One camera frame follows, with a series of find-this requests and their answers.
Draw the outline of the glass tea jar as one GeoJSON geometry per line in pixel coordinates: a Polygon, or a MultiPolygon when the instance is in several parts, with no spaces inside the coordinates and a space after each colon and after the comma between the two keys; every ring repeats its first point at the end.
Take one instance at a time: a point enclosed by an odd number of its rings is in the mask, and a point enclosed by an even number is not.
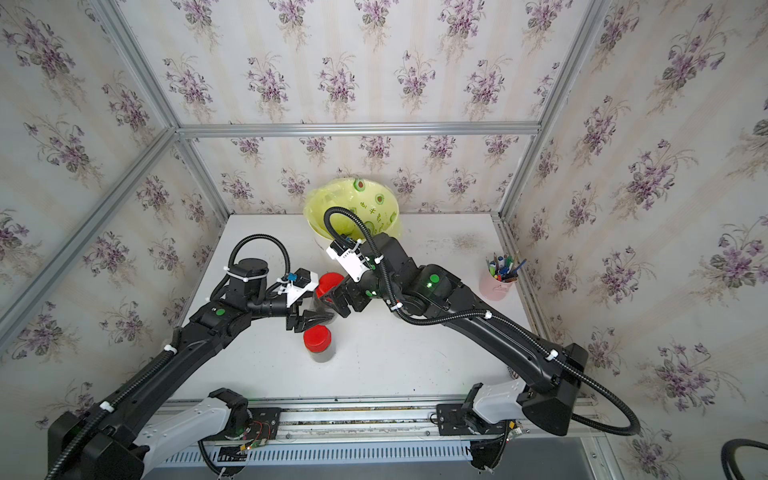
{"type": "Polygon", "coordinates": [[[313,301],[313,308],[312,310],[316,313],[315,319],[320,323],[328,323],[331,322],[336,317],[336,312],[329,306],[326,305],[326,303],[317,295],[314,295],[312,298],[313,301]]]}

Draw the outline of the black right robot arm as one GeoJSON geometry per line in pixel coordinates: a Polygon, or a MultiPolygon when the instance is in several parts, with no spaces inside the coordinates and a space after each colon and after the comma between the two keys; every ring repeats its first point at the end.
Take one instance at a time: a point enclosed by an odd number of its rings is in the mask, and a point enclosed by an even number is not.
{"type": "Polygon", "coordinates": [[[329,257],[345,278],[321,296],[339,316],[363,312],[373,300],[412,326],[441,325],[472,340],[516,373],[505,383],[474,384],[458,410],[459,420],[473,435],[492,434],[504,426],[496,443],[504,445],[515,421],[523,418],[540,430],[563,437],[576,422],[608,435],[640,434],[635,412],[617,395],[585,372],[587,351],[572,343],[547,341],[504,316],[476,295],[459,277],[440,265],[417,265],[400,242],[373,234],[353,211],[328,208],[323,223],[333,238],[329,257]],[[575,413],[582,386],[608,400],[627,419],[614,426],[575,413]]]}

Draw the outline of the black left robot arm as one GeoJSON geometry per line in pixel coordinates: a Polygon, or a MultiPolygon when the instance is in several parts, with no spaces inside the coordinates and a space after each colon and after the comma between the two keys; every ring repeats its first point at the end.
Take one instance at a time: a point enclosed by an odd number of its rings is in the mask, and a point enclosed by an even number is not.
{"type": "Polygon", "coordinates": [[[193,440],[246,429],[248,401],[226,388],[169,421],[155,427],[148,423],[194,372],[253,321],[284,318],[288,330],[302,332],[328,320],[326,313],[300,308],[319,284],[317,273],[286,270],[270,283],[266,261],[238,259],[240,249],[256,238],[249,235],[235,245],[208,302],[174,330],[157,356],[83,414],[66,412],[51,424],[47,478],[142,479],[193,440]]]}

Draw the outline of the red jar lid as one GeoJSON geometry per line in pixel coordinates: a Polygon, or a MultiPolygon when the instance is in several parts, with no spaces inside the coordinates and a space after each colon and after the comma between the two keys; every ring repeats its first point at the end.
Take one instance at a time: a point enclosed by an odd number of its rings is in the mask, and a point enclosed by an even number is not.
{"type": "Polygon", "coordinates": [[[319,278],[318,286],[315,289],[315,297],[321,299],[324,295],[338,286],[345,276],[337,272],[328,272],[319,278]]]}

